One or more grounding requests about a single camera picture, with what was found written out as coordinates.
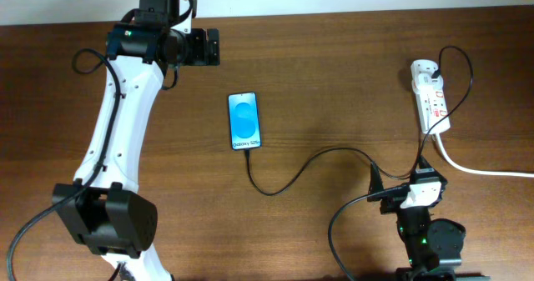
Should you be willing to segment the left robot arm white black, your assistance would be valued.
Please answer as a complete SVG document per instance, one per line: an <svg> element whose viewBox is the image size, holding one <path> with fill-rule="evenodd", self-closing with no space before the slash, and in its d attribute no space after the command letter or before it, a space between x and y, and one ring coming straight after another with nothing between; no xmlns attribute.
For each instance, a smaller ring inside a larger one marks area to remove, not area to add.
<svg viewBox="0 0 534 281"><path fill-rule="evenodd" d="M53 203L73 240L110 263L123 280L171 280L154 247L158 210L139 195L139 160L151 108L168 69L217 66L219 30L138 10L113 26L101 57L106 89L88 151Z"/></svg>

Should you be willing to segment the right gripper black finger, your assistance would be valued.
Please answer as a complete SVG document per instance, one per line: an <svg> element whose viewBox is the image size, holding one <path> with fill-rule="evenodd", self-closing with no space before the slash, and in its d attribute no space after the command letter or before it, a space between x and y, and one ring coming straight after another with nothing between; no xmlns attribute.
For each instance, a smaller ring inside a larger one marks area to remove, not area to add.
<svg viewBox="0 0 534 281"><path fill-rule="evenodd" d="M429 170L432 169L432 166L427 162L427 160L421 155L417 159L417 170L423 171L423 170Z"/></svg>
<svg viewBox="0 0 534 281"><path fill-rule="evenodd" d="M383 182L380 176L380 170L375 162L370 163L370 185L368 189L367 198L368 202L380 201L381 197L378 195L379 192L383 191Z"/></svg>

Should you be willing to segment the blue screen smartphone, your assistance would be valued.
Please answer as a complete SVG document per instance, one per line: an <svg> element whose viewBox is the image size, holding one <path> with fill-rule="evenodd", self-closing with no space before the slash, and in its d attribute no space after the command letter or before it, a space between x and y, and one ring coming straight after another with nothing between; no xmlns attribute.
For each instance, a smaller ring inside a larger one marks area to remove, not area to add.
<svg viewBox="0 0 534 281"><path fill-rule="evenodd" d="M228 96L230 141L233 150L262 145L257 95L253 92Z"/></svg>

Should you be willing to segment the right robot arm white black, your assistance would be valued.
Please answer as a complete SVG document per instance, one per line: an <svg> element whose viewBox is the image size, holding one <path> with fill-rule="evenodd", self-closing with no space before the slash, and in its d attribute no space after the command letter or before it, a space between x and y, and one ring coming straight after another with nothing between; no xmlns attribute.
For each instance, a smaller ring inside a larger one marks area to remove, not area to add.
<svg viewBox="0 0 534 281"><path fill-rule="evenodd" d="M381 214L395 214L396 229L405 245L410 266L396 270L399 280L456 280L466 229L445 218L431 218L448 181L423 157L396 188L384 188L378 166L370 167L369 202L380 203Z"/></svg>

